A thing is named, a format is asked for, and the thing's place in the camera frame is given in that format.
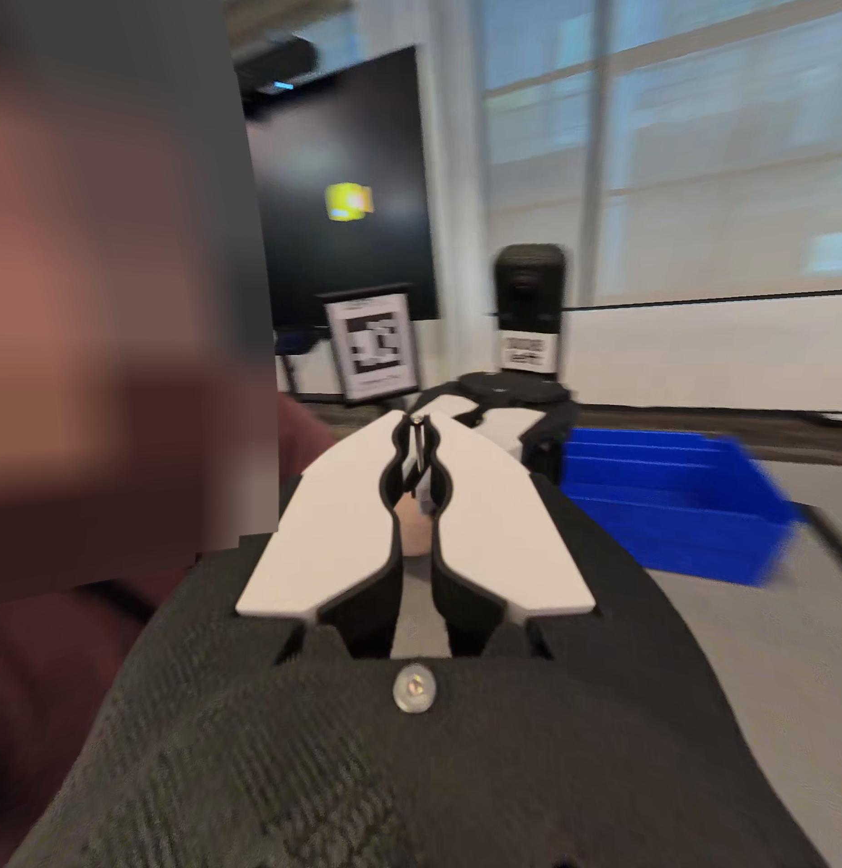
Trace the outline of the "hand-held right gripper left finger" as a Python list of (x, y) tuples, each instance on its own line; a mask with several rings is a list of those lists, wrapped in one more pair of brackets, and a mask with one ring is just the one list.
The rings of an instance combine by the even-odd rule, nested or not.
[(412, 421), (401, 410), (340, 440), (302, 474), (237, 603), (241, 616), (313, 623), (403, 565), (396, 506)]

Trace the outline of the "person in maroon shirt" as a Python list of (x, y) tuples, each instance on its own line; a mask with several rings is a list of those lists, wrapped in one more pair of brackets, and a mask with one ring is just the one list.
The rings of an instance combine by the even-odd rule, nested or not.
[(159, 607), (205, 536), (201, 400), (186, 387), (132, 396), (128, 454), (77, 478), (80, 396), (0, 385), (0, 865), (61, 787), (147, 620), (93, 588)]

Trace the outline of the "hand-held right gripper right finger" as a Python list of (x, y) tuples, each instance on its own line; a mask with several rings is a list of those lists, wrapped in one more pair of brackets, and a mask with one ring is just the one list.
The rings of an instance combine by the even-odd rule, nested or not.
[(596, 600), (530, 471), (441, 412), (425, 419), (437, 505), (431, 578), (457, 626), (590, 613)]

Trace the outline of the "blue plastic parts bin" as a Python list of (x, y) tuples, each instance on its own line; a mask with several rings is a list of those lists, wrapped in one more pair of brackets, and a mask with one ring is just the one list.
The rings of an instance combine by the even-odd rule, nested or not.
[(576, 428), (560, 488), (647, 570), (766, 582), (801, 516), (739, 441)]

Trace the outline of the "framed marker sign on stand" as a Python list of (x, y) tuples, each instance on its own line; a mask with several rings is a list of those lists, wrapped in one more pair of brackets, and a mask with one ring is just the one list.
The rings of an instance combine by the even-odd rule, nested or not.
[(420, 392), (411, 287), (400, 283), (317, 296), (346, 406), (376, 405)]

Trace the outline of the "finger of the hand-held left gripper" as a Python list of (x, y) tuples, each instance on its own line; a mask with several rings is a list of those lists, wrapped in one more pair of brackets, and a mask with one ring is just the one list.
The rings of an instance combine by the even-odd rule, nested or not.
[(524, 407), (490, 408), (473, 430), (508, 453), (522, 453), (521, 437), (545, 415), (543, 410)]
[(465, 396), (461, 395), (437, 395), (433, 399), (424, 402), (415, 407), (410, 413), (412, 415), (424, 415), (426, 419), (433, 420), (443, 418), (457, 418), (466, 413), (473, 413), (478, 409), (478, 403)]

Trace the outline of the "dark wall screen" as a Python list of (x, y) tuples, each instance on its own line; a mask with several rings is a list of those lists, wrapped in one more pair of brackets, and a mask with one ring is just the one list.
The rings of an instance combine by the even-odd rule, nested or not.
[(416, 49), (263, 98), (246, 113), (274, 327), (323, 326), (320, 295), (409, 287), (437, 320)]

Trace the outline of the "large gridded window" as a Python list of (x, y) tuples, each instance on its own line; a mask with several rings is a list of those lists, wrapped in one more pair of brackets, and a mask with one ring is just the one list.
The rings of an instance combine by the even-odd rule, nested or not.
[(578, 308), (842, 293), (842, 1), (479, 5), (492, 253)]

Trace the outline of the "person's left hand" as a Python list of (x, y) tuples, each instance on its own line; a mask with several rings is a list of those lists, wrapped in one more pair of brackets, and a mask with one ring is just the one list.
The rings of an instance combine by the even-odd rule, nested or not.
[(406, 492), (395, 507), (404, 558), (425, 557), (430, 553), (433, 518), (425, 514), (417, 499)]

